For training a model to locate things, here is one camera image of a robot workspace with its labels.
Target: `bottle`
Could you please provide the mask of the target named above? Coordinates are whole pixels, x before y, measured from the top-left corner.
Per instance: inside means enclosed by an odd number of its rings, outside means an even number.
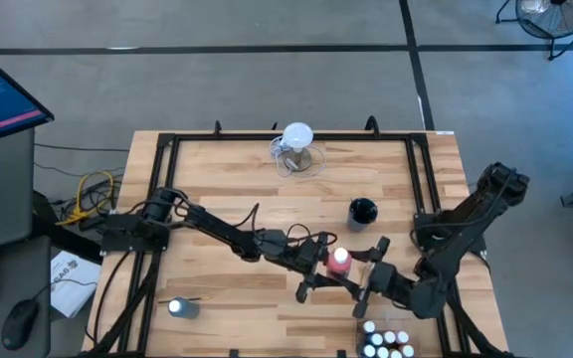
[[[393,331],[384,332],[384,342],[386,342],[386,344],[395,343],[395,333]]]
[[[350,272],[351,256],[345,248],[337,248],[326,261],[326,270],[329,273],[339,274],[344,277]]]
[[[388,358],[388,349],[386,349],[386,347],[379,347],[377,349],[377,358]]]
[[[372,358],[375,356],[375,347],[370,344],[366,344],[364,348],[362,348],[362,356],[367,358]]]
[[[375,347],[384,344],[384,338],[379,333],[373,333],[366,336],[366,341]]]
[[[375,333],[375,322],[373,322],[373,321],[366,321],[366,322],[364,322],[364,324],[362,325],[362,328],[364,328],[364,334]]]
[[[169,314],[174,317],[194,319],[198,317],[200,306],[182,297],[176,297],[169,301]]]
[[[408,336],[408,333],[406,333],[404,331],[397,332],[397,342],[399,344],[406,344],[406,343],[408,343],[409,339],[410,339],[410,337]]]
[[[413,348],[410,345],[405,345],[402,346],[402,354],[404,355],[404,357],[406,358],[411,358],[415,356],[415,348]]]

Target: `white bottle cap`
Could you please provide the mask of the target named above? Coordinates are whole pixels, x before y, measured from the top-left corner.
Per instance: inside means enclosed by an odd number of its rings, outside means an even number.
[[[375,356],[375,347],[373,347],[370,344],[367,344],[364,346],[364,349],[362,349],[362,352],[364,352],[364,355],[366,357],[374,357]]]
[[[178,299],[172,299],[169,301],[169,311],[178,312],[180,307],[182,307],[182,304]]]
[[[384,333],[384,340],[386,343],[395,343],[395,333],[391,331]]]
[[[388,349],[386,349],[386,347],[379,347],[377,349],[377,357],[388,358]]]
[[[415,355],[415,348],[409,345],[405,345],[402,347],[402,353],[404,354],[404,357],[410,358]]]
[[[399,331],[397,332],[397,341],[399,343],[408,343],[408,340],[410,339],[410,337],[408,336],[408,333],[404,332],[404,331]]]
[[[348,260],[348,251],[345,248],[338,248],[333,252],[333,258],[338,264],[344,264]]]
[[[364,332],[373,333],[375,331],[375,322],[366,321],[364,322]]]
[[[382,335],[379,333],[373,333],[370,336],[370,342],[373,343],[374,345],[382,345],[382,343],[384,343],[384,338],[382,338]]]

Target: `black cup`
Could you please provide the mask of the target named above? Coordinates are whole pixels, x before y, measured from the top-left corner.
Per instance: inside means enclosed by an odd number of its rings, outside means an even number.
[[[377,205],[372,200],[357,198],[350,202],[348,207],[348,229],[360,232],[377,219]]]

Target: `yellow cable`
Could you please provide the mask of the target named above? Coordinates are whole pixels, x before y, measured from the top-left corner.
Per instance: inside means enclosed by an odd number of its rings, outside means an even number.
[[[108,201],[109,199],[103,199],[103,200],[100,201],[100,203],[98,203],[95,207],[93,207],[93,208],[90,209],[90,210],[84,211],[84,210],[81,208],[81,200],[82,200],[82,197],[81,197],[81,196],[82,196],[84,184],[86,183],[86,181],[87,181],[90,177],[92,177],[92,176],[94,176],[94,175],[97,175],[97,174],[103,174],[103,175],[105,175],[105,176],[107,177],[107,179],[109,180],[109,192],[110,192],[110,195],[109,195],[109,196],[110,196],[110,197],[112,196],[113,191],[114,191],[114,177],[112,177],[109,172],[99,171],[99,172],[94,172],[94,173],[87,174],[86,176],[84,176],[83,178],[81,178],[81,180],[79,181],[79,188],[77,189],[77,195],[75,196],[75,197],[76,197],[76,200],[77,200],[77,204],[76,204],[76,206],[75,206],[75,210],[72,212],[72,214],[70,214],[70,216],[68,217],[68,219],[66,219],[66,220],[64,220],[64,221],[62,221],[62,222],[56,223],[55,225],[58,225],[58,226],[71,225],[71,224],[77,223],[77,222],[79,222],[79,221],[81,221],[81,220],[83,220],[83,219],[87,219],[87,218],[89,218],[93,213],[95,213],[96,210],[98,210],[99,208],[101,208],[103,205],[105,205],[105,204],[107,203],[107,201]]]

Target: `computer mouse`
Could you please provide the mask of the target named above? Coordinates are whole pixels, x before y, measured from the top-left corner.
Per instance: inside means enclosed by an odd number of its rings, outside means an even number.
[[[24,299],[12,307],[1,328],[1,344],[4,348],[16,350],[26,344],[37,312],[39,303],[34,299]]]

